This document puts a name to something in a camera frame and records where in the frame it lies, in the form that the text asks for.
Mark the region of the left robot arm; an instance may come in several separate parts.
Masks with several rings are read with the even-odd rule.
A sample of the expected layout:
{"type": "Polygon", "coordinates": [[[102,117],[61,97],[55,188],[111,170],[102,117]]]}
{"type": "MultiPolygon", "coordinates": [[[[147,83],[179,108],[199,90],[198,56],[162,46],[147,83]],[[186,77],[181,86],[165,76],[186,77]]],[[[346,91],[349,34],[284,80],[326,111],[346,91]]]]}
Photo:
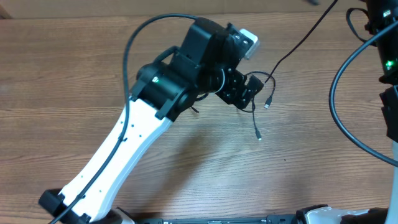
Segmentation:
{"type": "Polygon", "coordinates": [[[232,24],[203,17],[179,46],[158,55],[124,83],[125,106],[112,131],[81,172],[61,189],[46,190],[39,204],[53,222],[128,223],[112,211],[119,189],[152,143],[201,96],[214,93],[242,110],[263,83],[238,71],[259,45],[258,37],[232,24]]]}

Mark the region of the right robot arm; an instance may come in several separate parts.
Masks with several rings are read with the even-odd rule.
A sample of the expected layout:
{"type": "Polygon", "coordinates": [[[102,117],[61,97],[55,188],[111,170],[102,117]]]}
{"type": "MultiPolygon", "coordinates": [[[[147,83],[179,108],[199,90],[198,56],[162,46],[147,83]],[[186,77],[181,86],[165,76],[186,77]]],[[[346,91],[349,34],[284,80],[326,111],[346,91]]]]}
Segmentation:
{"type": "MultiPolygon", "coordinates": [[[[388,26],[397,23],[397,0],[366,0],[366,6],[370,34],[377,35],[388,26]]],[[[397,28],[380,36],[375,44],[384,72],[379,81],[390,84],[380,97],[387,125],[387,137],[392,139],[392,153],[394,159],[397,159],[397,28]]],[[[397,224],[397,166],[394,167],[391,199],[385,223],[397,224]]]]}

